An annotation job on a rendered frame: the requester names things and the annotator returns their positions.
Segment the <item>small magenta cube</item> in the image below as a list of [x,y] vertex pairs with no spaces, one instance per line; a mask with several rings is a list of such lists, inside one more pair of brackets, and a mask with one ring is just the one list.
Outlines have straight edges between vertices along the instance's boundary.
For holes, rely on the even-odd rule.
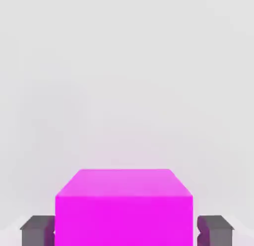
[[55,198],[55,246],[193,246],[193,196],[170,170],[80,170]]

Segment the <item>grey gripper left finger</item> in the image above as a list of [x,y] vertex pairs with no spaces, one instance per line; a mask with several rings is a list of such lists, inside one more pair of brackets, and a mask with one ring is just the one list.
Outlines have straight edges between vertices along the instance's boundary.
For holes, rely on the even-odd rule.
[[0,246],[55,246],[54,215],[21,216],[0,230]]

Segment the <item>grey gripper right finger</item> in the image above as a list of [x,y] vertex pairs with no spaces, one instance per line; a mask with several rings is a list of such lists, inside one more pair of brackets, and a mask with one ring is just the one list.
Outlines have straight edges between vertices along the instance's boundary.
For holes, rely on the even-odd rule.
[[254,246],[254,231],[245,229],[235,219],[230,221],[221,215],[199,215],[196,246]]

